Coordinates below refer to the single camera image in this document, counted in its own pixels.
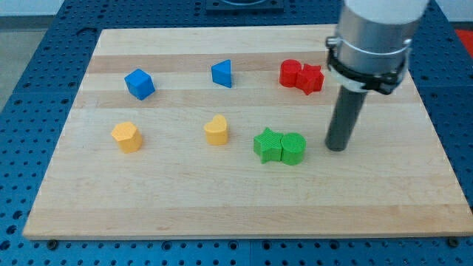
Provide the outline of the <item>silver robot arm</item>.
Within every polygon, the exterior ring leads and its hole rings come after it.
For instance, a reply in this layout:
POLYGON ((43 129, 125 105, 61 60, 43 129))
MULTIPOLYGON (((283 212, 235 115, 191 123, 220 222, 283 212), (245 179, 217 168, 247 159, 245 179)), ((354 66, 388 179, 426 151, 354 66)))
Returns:
POLYGON ((405 61, 428 0, 344 0, 336 27, 340 63, 362 74, 385 74, 405 61))

